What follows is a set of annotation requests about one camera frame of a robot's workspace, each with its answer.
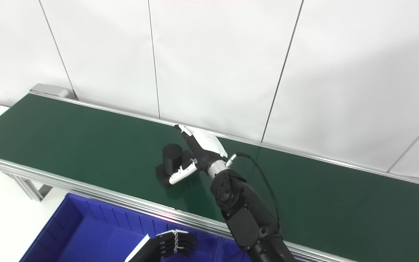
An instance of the wall panel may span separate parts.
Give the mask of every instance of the wall panel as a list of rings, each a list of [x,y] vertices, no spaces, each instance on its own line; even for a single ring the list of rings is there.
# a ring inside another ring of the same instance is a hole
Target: wall panel
[[[150,1],[161,117],[260,141],[299,7]]]
[[[306,1],[264,142],[386,171],[418,135],[419,1]]]

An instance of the black object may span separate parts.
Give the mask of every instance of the black object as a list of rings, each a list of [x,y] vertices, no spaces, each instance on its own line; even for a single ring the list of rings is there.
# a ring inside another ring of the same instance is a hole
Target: black object
[[[168,144],[163,148],[164,172],[169,176],[182,166],[182,147],[178,144]]]
[[[252,262],[295,262],[278,222],[253,188],[232,169],[216,174],[210,191],[237,245]]]
[[[236,155],[250,159],[251,162],[258,169],[261,177],[263,178],[264,183],[266,184],[266,187],[268,187],[269,194],[271,195],[272,201],[274,202],[274,207],[276,209],[276,216],[277,216],[277,219],[278,219],[279,234],[281,234],[281,212],[279,211],[278,201],[276,199],[276,196],[274,195],[274,192],[272,191],[272,188],[271,188],[271,185],[268,182],[268,179],[266,179],[266,176],[263,173],[263,170],[261,170],[261,167],[259,166],[259,164],[249,154],[245,154],[245,153],[242,153],[242,152],[237,152]]]
[[[163,148],[163,163],[155,168],[156,178],[164,187],[171,187],[169,177],[179,170],[191,164],[192,154],[189,151],[182,152],[182,147],[178,144],[168,144]]]
[[[159,262],[176,253],[189,257],[195,248],[196,237],[193,234],[170,230],[148,239],[128,262]]]

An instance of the robotic hand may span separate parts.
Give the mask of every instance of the robotic hand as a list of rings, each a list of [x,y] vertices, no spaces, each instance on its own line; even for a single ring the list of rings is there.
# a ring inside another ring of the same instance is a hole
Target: robotic hand
[[[154,238],[147,234],[124,262],[160,262],[176,253],[189,257],[195,247],[195,236],[186,231],[169,230]]]
[[[163,148],[163,164],[156,175],[164,186],[172,186],[195,171],[204,171],[216,204],[237,245],[252,262],[295,262],[279,234],[279,225],[246,180],[230,168],[236,154],[227,153],[208,131],[176,125],[192,153],[177,144]]]

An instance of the blue crate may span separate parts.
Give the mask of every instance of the blue crate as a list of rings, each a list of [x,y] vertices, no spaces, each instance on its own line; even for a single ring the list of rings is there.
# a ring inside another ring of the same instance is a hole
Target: blue crate
[[[163,262],[220,262],[240,249],[234,241],[182,227],[139,212],[67,194],[21,262],[123,262],[145,234],[181,229],[196,235],[191,257],[175,254]],[[231,262],[249,262],[242,253]]]

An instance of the robotic arm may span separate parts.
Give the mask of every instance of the robotic arm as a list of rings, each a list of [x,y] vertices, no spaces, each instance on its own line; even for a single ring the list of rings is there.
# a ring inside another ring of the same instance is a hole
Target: robotic arm
[[[227,159],[218,138],[208,131],[175,127],[192,152],[182,152],[176,144],[165,146],[163,164],[156,167],[163,185],[172,186],[195,171],[204,171],[213,179],[210,191],[231,234],[251,261],[295,262],[279,234],[277,221],[246,180],[230,168],[236,155]]]

